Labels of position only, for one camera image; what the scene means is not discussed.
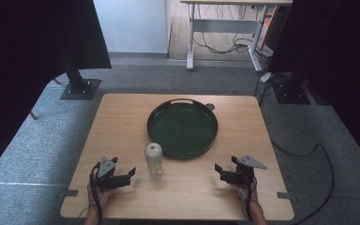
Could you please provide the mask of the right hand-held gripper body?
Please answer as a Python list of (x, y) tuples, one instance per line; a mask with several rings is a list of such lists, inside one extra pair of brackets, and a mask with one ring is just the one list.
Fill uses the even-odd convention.
[(228, 184), (234, 184), (237, 186), (250, 184), (255, 178), (255, 168), (263, 170), (267, 169), (265, 165), (251, 156), (238, 157), (237, 164), (235, 164), (235, 171), (229, 172), (222, 170), (219, 174), (220, 179)]

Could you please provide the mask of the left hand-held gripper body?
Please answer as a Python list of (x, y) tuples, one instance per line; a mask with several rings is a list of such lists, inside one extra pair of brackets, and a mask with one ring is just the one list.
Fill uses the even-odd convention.
[(107, 157), (103, 157), (97, 165), (97, 186), (105, 189), (115, 189), (130, 185), (130, 178), (127, 174), (115, 176), (113, 173), (116, 163), (111, 162)]

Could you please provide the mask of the clear bottle with white cap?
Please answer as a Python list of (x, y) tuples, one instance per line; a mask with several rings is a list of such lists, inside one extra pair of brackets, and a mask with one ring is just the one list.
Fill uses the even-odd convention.
[(161, 146), (156, 142), (150, 142), (145, 146), (144, 156), (149, 173), (152, 177), (160, 177), (164, 174), (163, 152)]

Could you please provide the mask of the dark green round tray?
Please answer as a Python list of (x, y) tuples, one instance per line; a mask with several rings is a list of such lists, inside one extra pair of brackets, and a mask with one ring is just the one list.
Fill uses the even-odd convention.
[(186, 160), (210, 150), (218, 135), (218, 120), (205, 104), (189, 98), (168, 100), (147, 120), (147, 133), (167, 158)]

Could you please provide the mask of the person's right hand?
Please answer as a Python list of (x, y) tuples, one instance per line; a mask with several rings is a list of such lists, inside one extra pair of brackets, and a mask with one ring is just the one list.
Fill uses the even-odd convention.
[(257, 194), (257, 180), (254, 180), (252, 183), (246, 186), (232, 185), (232, 187), (237, 191), (238, 197), (243, 202), (246, 199), (249, 199), (254, 203), (259, 202)]

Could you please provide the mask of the person's left hand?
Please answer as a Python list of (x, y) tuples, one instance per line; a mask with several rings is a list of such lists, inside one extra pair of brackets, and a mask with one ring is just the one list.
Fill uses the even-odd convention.
[[(87, 186), (87, 191), (88, 191), (88, 204), (89, 204), (89, 210), (92, 210), (95, 208), (95, 199), (93, 196), (93, 191), (92, 191), (92, 183), (89, 182), (88, 186)], [(99, 205), (101, 207), (105, 207), (107, 205), (107, 203), (109, 202), (111, 196), (113, 195), (114, 190), (113, 189), (101, 189), (99, 187), (96, 188), (96, 194), (97, 194), (97, 199), (99, 201)]]

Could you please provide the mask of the black metal stand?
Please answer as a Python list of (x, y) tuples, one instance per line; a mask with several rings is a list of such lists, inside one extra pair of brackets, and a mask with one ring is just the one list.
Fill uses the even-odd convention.
[(303, 79), (292, 72), (276, 72), (272, 77), (272, 87), (280, 104), (309, 105), (303, 89)]
[(84, 79), (80, 71), (63, 56), (61, 63), (68, 77), (68, 85), (61, 99), (91, 100), (100, 84), (100, 79)]

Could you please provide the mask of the black curtain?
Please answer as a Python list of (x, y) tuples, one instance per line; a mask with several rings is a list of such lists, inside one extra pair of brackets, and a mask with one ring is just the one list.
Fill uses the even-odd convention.
[(292, 0), (269, 69), (310, 80), (360, 147), (360, 0)]
[(94, 0), (0, 0), (0, 157), (48, 82), (110, 66)]

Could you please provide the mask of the grey table bracket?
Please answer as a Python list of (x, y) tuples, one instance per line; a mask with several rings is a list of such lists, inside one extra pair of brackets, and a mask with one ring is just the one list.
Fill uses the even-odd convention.
[(76, 197), (78, 195), (79, 190), (65, 190), (65, 191), (59, 191), (57, 193), (57, 198), (66, 198), (66, 197)]
[(289, 200), (291, 203), (297, 203), (297, 197), (288, 192), (278, 192), (277, 197), (279, 199)]

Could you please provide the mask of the white frame desk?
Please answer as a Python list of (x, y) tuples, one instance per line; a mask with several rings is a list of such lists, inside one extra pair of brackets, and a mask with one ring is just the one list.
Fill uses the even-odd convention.
[[(290, 7), (293, 0), (180, 0), (187, 4), (190, 9), (188, 16), (189, 31), (187, 45), (187, 70), (194, 69), (194, 34), (195, 33), (234, 33), (254, 34), (252, 44), (248, 47), (248, 54), (256, 72), (262, 72), (256, 51), (260, 39), (264, 18), (269, 7)], [(262, 6), (260, 18), (254, 21), (244, 20), (219, 20), (219, 19), (196, 19), (195, 7), (197, 5), (235, 5), (235, 6)]]

